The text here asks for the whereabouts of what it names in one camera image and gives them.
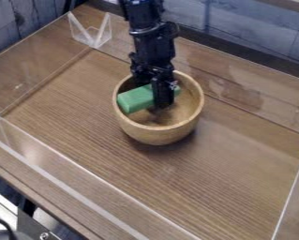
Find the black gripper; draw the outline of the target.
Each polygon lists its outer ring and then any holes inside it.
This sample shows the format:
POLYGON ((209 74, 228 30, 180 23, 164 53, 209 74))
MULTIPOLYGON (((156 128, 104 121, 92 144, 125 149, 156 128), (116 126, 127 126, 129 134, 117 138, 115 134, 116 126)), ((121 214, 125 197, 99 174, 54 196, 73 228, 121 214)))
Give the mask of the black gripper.
POLYGON ((173 102, 175 22, 129 22, 135 51, 129 53, 131 74, 136 87, 151 83, 153 106, 167 108, 173 102))

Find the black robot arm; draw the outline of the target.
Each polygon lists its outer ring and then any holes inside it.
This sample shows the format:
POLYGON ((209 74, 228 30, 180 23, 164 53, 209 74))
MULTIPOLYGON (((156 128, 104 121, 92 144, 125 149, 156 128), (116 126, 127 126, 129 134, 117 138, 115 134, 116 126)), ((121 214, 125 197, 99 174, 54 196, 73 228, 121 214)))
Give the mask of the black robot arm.
POLYGON ((167 108, 173 102, 173 40, 179 28, 161 19, 163 0, 117 0, 124 19, 129 23, 133 51, 129 71, 136 86, 149 85, 153 106, 167 108))

